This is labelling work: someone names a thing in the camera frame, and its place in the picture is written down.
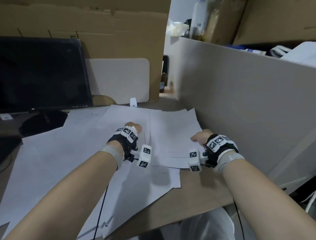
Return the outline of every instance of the desk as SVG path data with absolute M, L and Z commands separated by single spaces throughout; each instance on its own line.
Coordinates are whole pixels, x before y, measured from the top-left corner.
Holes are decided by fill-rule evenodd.
M 159 101 L 151 103 L 139 103 L 139 107 L 161 109 L 164 111 L 177 111 L 184 109 L 180 102 L 168 93 L 161 94 Z M 13 134 L 17 133 L 14 127 L 19 127 L 18 119 L 8 120 L 5 126 L 0 122 L 0 134 L 8 129 Z M 17 149 L 11 154 L 15 159 Z M 5 186 L 9 180 L 13 164 L 0 175 L 0 199 L 2 199 Z M 180 170 L 181 188 L 174 188 L 160 199 L 138 212 L 116 231 L 108 239 L 124 240 L 137 236 L 143 232 L 181 221 L 198 215 L 208 210 L 233 203 L 233 198 L 226 187 L 223 177 L 214 172 L 212 168 L 204 167 L 200 174 L 189 170 Z

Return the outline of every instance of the monitor stand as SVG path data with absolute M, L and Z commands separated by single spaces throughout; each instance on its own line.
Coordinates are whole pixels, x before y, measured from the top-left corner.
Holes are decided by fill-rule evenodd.
M 24 137 L 47 132 L 64 125 L 68 114 L 62 111 L 46 111 L 24 121 L 19 127 L 19 133 Z

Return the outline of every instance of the paper tag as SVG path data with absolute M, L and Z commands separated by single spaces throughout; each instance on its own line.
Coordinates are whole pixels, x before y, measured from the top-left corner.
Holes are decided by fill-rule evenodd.
M 0 118 L 1 118 L 2 120 L 10 120 L 10 119 L 13 119 L 13 117 L 11 117 L 11 115 L 8 114 L 8 113 L 0 113 Z
M 130 107 L 137 107 L 137 101 L 136 98 L 131 98 L 130 100 Z

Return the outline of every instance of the computer monitor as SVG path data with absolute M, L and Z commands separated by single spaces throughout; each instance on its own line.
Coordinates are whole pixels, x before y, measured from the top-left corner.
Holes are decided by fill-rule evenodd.
M 0 113 L 92 105 L 79 39 L 0 37 Z

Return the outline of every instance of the white label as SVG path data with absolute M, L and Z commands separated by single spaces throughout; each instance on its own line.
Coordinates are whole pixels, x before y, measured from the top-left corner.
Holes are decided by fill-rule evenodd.
M 13 119 L 13 117 L 11 117 L 11 115 L 8 114 L 8 113 L 0 113 L 0 118 L 1 118 L 2 120 L 10 120 L 10 119 Z

